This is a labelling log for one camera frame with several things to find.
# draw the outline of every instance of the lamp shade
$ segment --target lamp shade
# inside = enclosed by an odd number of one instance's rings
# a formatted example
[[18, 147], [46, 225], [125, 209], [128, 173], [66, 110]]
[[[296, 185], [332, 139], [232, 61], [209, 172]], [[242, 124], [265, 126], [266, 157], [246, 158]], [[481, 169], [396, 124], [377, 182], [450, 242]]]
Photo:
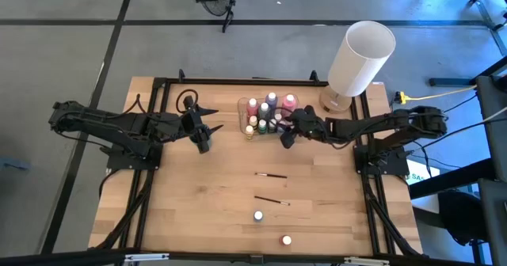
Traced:
[[351, 25], [328, 74], [331, 89], [347, 97], [363, 93], [395, 47], [395, 36], [385, 25], [374, 21]]

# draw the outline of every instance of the yellow cable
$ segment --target yellow cable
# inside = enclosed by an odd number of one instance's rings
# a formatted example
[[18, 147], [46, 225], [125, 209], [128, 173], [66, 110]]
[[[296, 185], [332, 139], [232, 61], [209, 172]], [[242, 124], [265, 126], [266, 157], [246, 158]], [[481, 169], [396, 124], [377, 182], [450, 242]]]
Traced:
[[450, 92], [446, 92], [446, 93], [442, 93], [442, 94], [438, 94], [438, 95], [426, 96], [426, 97], [409, 97], [409, 96], [405, 95], [403, 92], [401, 92], [400, 93], [401, 98], [402, 98], [401, 102], [402, 102], [402, 105], [404, 105], [407, 101], [420, 101], [420, 100], [433, 99], [436, 97], [447, 96], [447, 95], [450, 95], [453, 93], [460, 93], [460, 92], [468, 91], [471, 89], [475, 89], [476, 87], [477, 87], [477, 85], [473, 85], [473, 86], [467, 87], [465, 89], [454, 90], [454, 91], [450, 91]]

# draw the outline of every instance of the purple paint bottle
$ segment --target purple paint bottle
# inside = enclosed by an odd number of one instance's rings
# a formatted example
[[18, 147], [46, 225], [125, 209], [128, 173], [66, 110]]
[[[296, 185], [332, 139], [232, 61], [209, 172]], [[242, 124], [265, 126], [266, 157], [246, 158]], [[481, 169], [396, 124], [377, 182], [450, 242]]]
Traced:
[[266, 96], [266, 103], [269, 105], [269, 110], [274, 111], [276, 108], [276, 103], [278, 102], [278, 97], [275, 93], [269, 93]]

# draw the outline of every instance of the paintbrush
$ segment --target paintbrush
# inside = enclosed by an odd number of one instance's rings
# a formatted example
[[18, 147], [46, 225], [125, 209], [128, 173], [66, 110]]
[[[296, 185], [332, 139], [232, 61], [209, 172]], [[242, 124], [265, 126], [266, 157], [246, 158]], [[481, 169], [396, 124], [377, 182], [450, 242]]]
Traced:
[[267, 200], [269, 202], [274, 202], [274, 203], [279, 203], [279, 204], [284, 204], [286, 206], [290, 206], [291, 204], [290, 203], [286, 203], [286, 202], [282, 202], [282, 201], [278, 201], [278, 200], [275, 200], [275, 199], [268, 199], [268, 198], [263, 198], [263, 197], [260, 197], [260, 196], [254, 196], [255, 199], [260, 199], [260, 200]]
[[267, 173], [255, 173], [255, 175], [287, 179], [287, 176], [283, 176], [283, 175], [275, 175], [275, 174], [267, 174]]

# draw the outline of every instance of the paint bottle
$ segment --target paint bottle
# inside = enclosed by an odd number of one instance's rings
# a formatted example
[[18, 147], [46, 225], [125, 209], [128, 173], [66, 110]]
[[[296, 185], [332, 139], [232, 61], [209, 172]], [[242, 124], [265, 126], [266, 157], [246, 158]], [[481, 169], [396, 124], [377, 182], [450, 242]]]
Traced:
[[276, 130], [276, 121], [275, 119], [271, 119], [268, 124], [268, 133], [273, 133]]
[[282, 103], [282, 116], [285, 118], [286, 116], [289, 116], [291, 114], [292, 111], [295, 110], [295, 108], [297, 108], [297, 103], [295, 102], [295, 98], [293, 95], [291, 94], [288, 94], [285, 98], [284, 98], [284, 102]]
[[262, 103], [259, 107], [259, 120], [269, 120], [269, 105]]
[[250, 117], [249, 125], [251, 125], [254, 130], [257, 129], [257, 117], [256, 116], [251, 116]]
[[260, 134], [266, 133], [266, 121], [265, 120], [259, 120], [259, 133]]
[[284, 120], [281, 120], [281, 121], [279, 121], [278, 123], [279, 123], [279, 124], [282, 124], [282, 125], [277, 125], [277, 126], [276, 126], [276, 133], [277, 133], [278, 135], [282, 135], [282, 134], [285, 132], [284, 127], [285, 127], [285, 124], [287, 124], [287, 123], [286, 123]]
[[282, 245], [290, 245], [292, 243], [292, 238], [288, 235], [284, 235], [280, 237], [280, 244]]
[[269, 105], [270, 110], [274, 110], [276, 108], [276, 103], [278, 102], [278, 97], [275, 93], [269, 93], [268, 96], [266, 96], [266, 103]]
[[248, 101], [248, 104], [246, 104], [246, 114], [247, 119], [249, 119], [251, 116], [257, 115], [257, 110], [259, 108], [259, 105], [257, 103], [257, 100], [251, 98], [250, 101]]
[[256, 211], [256, 212], [253, 213], [253, 220], [255, 222], [260, 222], [262, 220], [263, 216], [264, 215], [262, 214], [262, 211]]
[[246, 126], [245, 128], [246, 139], [252, 140], [254, 137], [254, 128], [252, 126]]
[[276, 123], [278, 124], [282, 120], [282, 115], [281, 114], [276, 114], [275, 115], [275, 120], [276, 120]]

